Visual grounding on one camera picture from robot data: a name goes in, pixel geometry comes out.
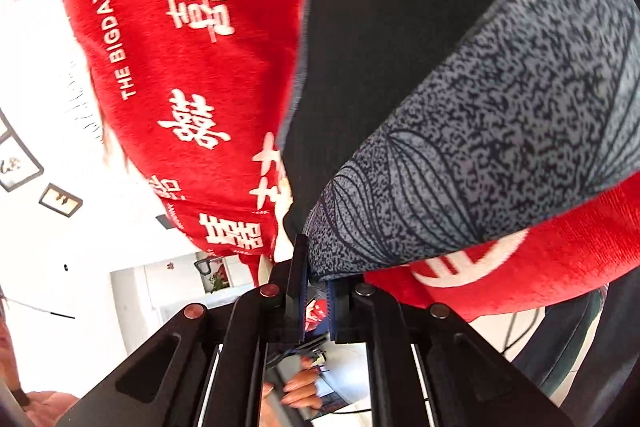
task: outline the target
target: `hand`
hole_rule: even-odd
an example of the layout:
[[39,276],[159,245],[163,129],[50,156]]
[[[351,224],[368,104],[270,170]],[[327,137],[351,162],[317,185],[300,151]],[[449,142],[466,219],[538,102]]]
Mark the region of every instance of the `hand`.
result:
[[[318,390],[316,389],[318,373],[315,369],[311,369],[312,364],[313,362],[309,359],[302,358],[300,360],[303,370],[284,386],[284,391],[287,391],[287,394],[282,398],[283,404],[296,409],[301,407],[320,409],[322,407],[322,400],[318,396]],[[264,383],[262,385],[261,427],[280,427],[276,414],[265,400],[271,394],[271,391],[273,391],[272,384]]]
[[313,362],[310,359],[303,357],[300,360],[300,365],[303,370],[284,386],[284,391],[287,394],[282,398],[282,403],[294,409],[303,407],[320,409],[322,400],[318,396],[318,389],[316,388],[318,371],[312,368]]
[[11,391],[20,389],[18,365],[15,362],[14,344],[6,322],[0,321],[0,379]]

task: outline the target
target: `black metal frame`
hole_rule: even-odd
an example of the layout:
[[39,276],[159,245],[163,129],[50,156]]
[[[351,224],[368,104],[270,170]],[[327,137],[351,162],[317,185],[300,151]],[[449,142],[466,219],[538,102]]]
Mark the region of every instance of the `black metal frame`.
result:
[[[429,425],[412,345],[436,427],[572,425],[445,305],[402,306],[359,278],[330,286],[334,339],[367,343],[376,427]],[[306,238],[298,236],[293,259],[274,266],[269,285],[234,305],[208,311],[187,306],[60,425],[193,427],[204,411],[204,427],[257,426],[267,343],[294,347],[304,341],[305,294]]]

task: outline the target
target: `black line pattern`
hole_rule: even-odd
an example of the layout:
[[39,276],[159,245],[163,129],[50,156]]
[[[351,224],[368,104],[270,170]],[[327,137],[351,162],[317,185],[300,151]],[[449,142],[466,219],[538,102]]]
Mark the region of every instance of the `black line pattern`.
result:
[[639,22],[633,0],[497,0],[327,185],[313,275],[484,243],[633,174]]

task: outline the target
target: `black pants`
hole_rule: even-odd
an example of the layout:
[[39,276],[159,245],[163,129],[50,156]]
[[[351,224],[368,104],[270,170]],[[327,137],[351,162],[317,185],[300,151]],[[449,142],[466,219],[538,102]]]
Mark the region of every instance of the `black pants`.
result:
[[609,285],[593,344],[562,410],[575,427],[638,425],[640,268]]
[[513,360],[513,365],[547,396],[569,374],[603,300],[603,292],[597,289],[546,307],[545,318]]

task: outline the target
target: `metal screw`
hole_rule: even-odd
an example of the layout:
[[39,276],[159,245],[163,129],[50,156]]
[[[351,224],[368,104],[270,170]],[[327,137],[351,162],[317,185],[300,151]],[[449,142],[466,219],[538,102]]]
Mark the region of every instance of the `metal screw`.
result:
[[263,297],[277,297],[280,295],[280,287],[277,284],[263,284],[260,286],[260,295]]
[[202,304],[189,304],[184,309],[184,316],[188,319],[199,319],[204,314],[204,306]]
[[437,319],[446,319],[449,317],[450,310],[446,304],[436,302],[434,305],[431,305],[430,312],[431,315]]
[[359,282],[358,284],[356,284],[356,293],[363,297],[372,296],[374,291],[376,291],[376,289],[366,282]]

